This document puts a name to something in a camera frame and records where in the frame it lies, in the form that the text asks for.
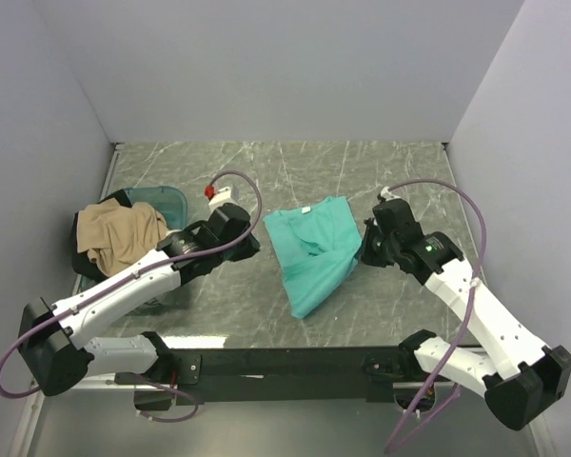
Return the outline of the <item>teal t-shirt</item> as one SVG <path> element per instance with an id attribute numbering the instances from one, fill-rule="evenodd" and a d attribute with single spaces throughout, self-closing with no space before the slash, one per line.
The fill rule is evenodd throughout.
<path id="1" fill-rule="evenodd" d="M 291 315 L 304 319 L 357 266 L 362 237 L 344 196 L 276 210 L 264 224 L 282 271 Z"/>

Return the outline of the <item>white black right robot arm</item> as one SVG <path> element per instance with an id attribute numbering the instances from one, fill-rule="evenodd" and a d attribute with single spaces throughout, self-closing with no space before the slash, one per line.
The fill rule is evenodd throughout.
<path id="1" fill-rule="evenodd" d="M 483 397 L 507 428 L 521 430 L 564 395 L 571 375 L 571 353 L 551 348 L 520 323 L 473 277 L 463 252 L 444 233 L 425 234 L 402 198 L 386 194 L 365 220 L 362 263 L 397 266 L 441 299 L 483 348 L 474 353 L 453 348 L 429 330 L 401 343 L 399 369 L 419 380 L 440 376 Z"/>

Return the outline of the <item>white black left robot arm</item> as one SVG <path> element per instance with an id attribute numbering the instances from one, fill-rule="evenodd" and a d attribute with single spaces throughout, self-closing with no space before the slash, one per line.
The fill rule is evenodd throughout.
<path id="1" fill-rule="evenodd" d="M 172 232 L 132 266 L 52 305 L 37 299 L 24 308 L 18 351 L 40 390 L 59 395 L 89 376 L 136 373 L 151 383 L 176 371 L 173 353 L 153 331 L 104 337 L 118 319 L 150 300 L 237 262 L 260 249 L 248 212 L 225 203 L 207 220 Z"/>

